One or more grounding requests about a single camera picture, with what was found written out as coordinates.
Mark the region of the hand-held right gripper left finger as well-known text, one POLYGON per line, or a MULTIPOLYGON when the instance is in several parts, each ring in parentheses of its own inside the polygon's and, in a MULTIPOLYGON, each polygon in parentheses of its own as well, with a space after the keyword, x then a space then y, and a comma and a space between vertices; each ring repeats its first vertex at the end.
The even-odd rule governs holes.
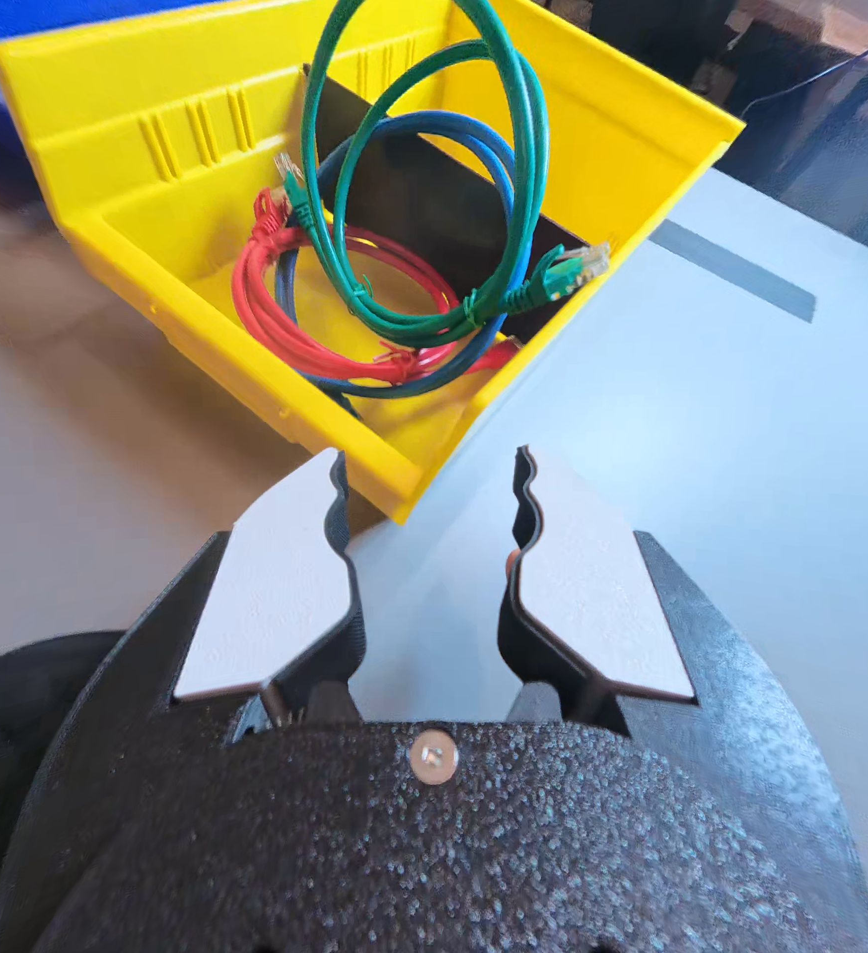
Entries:
POLYGON ((241 691, 307 705, 365 655, 345 455, 322 451, 237 518, 182 663, 174 698, 241 691))

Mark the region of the yellow plastic bin with divider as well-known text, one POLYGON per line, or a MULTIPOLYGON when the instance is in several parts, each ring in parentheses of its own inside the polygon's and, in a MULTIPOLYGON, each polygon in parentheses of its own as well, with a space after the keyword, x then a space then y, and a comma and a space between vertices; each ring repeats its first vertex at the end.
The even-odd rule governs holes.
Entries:
POLYGON ((0 87, 83 266, 397 523, 743 123, 533 2, 228 2, 0 43, 0 87), (369 102, 319 165, 327 79, 369 102), (371 140, 492 179, 506 243, 458 297, 346 225, 371 140), (583 244, 526 276, 545 215, 583 244), (566 299, 523 345, 505 319, 566 299))

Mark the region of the grey tape strip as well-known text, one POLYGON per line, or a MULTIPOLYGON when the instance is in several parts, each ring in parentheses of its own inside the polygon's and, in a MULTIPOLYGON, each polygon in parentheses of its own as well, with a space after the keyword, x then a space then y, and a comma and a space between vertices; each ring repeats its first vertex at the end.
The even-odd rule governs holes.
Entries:
POLYGON ((673 221, 662 222, 650 241, 774 308, 811 323, 816 297, 797 284, 673 221))

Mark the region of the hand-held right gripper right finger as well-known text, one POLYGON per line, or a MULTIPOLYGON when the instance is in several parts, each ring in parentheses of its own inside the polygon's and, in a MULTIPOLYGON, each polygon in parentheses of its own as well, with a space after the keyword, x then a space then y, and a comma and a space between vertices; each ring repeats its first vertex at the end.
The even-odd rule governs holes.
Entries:
POLYGON ((619 697, 697 703, 697 691, 629 522, 570 465, 516 450, 514 550, 498 648, 560 705, 619 697))

